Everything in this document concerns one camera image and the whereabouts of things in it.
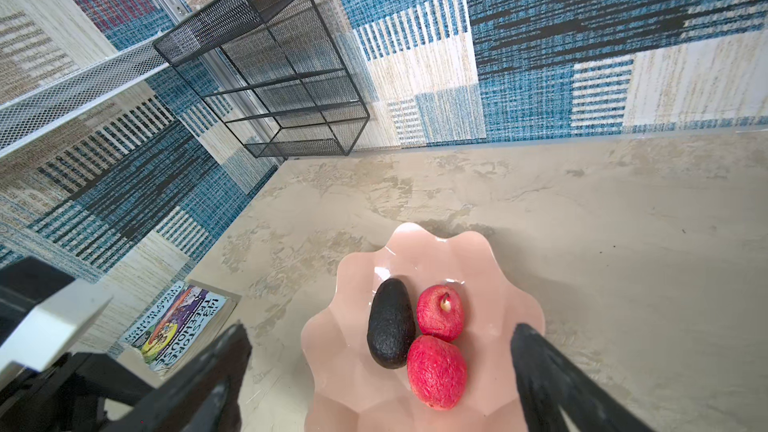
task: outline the concrete floor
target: concrete floor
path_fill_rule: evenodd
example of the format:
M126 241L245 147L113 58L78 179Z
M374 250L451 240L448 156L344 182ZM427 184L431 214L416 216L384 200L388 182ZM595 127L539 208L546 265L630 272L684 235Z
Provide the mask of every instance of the concrete floor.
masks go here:
M244 296L244 430L303 430L302 326L401 222L484 234L548 339L657 430L768 423L768 133L288 161L190 278Z

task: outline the avocado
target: avocado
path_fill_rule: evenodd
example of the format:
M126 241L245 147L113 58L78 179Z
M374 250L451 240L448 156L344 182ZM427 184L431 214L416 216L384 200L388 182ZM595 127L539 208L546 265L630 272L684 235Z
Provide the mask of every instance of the avocado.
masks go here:
M408 361L408 349L416 338L411 300L406 285L388 278L376 291L368 319L368 349L379 365L388 369Z

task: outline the pink plate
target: pink plate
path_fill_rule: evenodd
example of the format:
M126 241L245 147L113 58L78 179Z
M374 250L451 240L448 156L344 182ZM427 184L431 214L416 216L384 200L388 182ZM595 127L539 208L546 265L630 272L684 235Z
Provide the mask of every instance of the pink plate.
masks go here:
M370 355L366 332L371 300L389 277L408 287L414 316L418 295L431 285L451 283L462 296L465 327L453 343L467 361L468 381L451 410L424 405L411 392L405 367L384 369ZM304 430L526 430L509 353L519 322L544 332L542 307L509 283L485 237L464 232L444 239L417 224L402 224L383 249L341 260L336 295L301 332L301 347L315 378Z

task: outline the black metal mesh shelf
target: black metal mesh shelf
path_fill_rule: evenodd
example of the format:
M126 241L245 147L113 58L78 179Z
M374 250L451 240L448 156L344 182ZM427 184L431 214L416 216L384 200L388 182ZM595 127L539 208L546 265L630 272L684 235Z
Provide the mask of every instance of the black metal mesh shelf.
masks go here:
M283 127L267 143L245 144L258 157L347 155L368 118L339 120L310 126Z
M314 0L213 0L154 46L255 157L349 154L370 118ZM200 79L198 58L213 50L240 86ZM263 112L219 114L227 97ZM238 136L251 121L276 129L271 140Z

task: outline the red fruit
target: red fruit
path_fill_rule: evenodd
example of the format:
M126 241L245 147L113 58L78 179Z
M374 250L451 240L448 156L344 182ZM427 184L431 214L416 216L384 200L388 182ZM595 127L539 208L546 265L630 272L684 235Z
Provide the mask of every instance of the red fruit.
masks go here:
M422 335L408 351L408 382L421 402L450 410L464 394L467 363L454 344Z
M424 334L453 341L464 329L464 307L456 289L433 285L422 292L416 304L416 320Z

